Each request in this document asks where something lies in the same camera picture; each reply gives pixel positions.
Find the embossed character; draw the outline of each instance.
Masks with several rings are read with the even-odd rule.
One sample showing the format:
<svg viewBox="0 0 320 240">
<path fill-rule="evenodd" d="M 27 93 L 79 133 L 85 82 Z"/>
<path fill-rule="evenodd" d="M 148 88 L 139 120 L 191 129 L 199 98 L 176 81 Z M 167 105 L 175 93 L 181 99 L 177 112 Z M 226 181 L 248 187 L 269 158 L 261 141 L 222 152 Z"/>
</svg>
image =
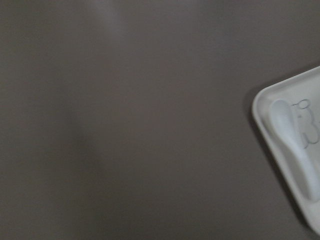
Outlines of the embossed character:
<svg viewBox="0 0 320 240">
<path fill-rule="evenodd" d="M 303 99 L 292 106 L 298 112 L 300 135 L 306 149 L 310 144 L 316 144 L 320 141 L 320 129 L 316 125 L 315 114 L 310 109 L 311 101 Z"/>
</svg>

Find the white tray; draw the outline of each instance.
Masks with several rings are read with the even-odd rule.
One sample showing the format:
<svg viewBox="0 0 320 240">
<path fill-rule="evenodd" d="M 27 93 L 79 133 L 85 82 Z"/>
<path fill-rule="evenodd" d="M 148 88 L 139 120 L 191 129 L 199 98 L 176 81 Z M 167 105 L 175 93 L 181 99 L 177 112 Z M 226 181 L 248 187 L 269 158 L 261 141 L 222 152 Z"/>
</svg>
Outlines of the white tray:
<svg viewBox="0 0 320 240">
<path fill-rule="evenodd" d="M 280 119 L 280 126 L 287 121 L 284 118 L 286 113 L 279 114 L 282 111 L 274 111 L 279 109 L 275 106 L 280 102 L 289 103 L 288 109 L 293 114 L 297 136 L 295 146 L 286 141 L 290 130 L 288 136 L 283 137 L 286 134 L 275 124 L 274 119 Z M 252 112 L 307 223 L 320 235 L 320 182 L 316 179 L 320 177 L 320 66 L 260 91 L 253 101 Z M 306 159 L 299 161 L 303 155 L 308 157 L 309 167 L 312 166 L 313 169 L 300 168 L 299 164 L 302 163 L 305 167 L 307 163 Z M 306 183 L 312 188 L 313 197 L 310 197 L 309 191 L 305 192 L 301 183 L 300 177 L 303 178 L 304 173 L 308 178 L 304 178 Z"/>
</svg>

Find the gray table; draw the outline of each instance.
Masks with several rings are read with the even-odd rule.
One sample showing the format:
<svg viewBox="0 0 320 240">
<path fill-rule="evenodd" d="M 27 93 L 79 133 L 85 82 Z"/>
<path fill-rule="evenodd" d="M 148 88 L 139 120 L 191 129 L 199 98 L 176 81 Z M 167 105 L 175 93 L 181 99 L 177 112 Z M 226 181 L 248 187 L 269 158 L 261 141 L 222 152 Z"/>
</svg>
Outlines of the gray table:
<svg viewBox="0 0 320 240">
<path fill-rule="evenodd" d="M 311 0 L 0 3 L 0 238 L 317 240 L 250 117 L 320 65 Z"/>
</svg>

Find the white spoon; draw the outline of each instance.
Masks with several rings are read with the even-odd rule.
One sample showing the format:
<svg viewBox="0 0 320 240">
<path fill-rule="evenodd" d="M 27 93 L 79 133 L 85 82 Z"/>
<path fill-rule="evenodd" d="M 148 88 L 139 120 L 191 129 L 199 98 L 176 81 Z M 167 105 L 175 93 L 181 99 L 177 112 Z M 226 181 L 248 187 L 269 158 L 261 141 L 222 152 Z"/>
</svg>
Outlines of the white spoon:
<svg viewBox="0 0 320 240">
<path fill-rule="evenodd" d="M 302 147 L 297 123 L 290 104 L 275 100 L 269 109 L 273 133 L 285 146 L 283 151 L 292 175 L 302 194 L 311 201 L 320 199 L 320 176 Z"/>
</svg>

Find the plastic tray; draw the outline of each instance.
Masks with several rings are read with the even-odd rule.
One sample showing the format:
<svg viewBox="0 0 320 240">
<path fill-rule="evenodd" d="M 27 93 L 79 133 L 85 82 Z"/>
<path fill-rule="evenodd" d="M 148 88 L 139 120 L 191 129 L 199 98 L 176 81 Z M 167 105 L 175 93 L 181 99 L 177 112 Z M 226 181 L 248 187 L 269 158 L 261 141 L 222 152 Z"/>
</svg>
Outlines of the plastic tray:
<svg viewBox="0 0 320 240">
<path fill-rule="evenodd" d="M 320 176 L 320 66 L 263 89 L 255 97 L 252 106 L 254 119 L 293 197 L 309 226 L 320 235 L 320 200 L 310 199 L 304 193 L 304 188 L 299 183 L 297 169 L 293 169 L 299 168 L 296 165 L 299 154 L 297 156 L 295 155 L 297 152 L 291 151 L 291 143 L 282 137 L 285 135 L 283 131 L 275 128 L 274 116 L 278 114 L 280 119 L 283 117 L 282 113 L 279 111 L 275 113 L 273 110 L 277 101 L 288 103 L 298 138 L 297 152 L 308 156 L 314 171 Z M 313 187 L 320 189 L 320 182 Z"/>
</svg>

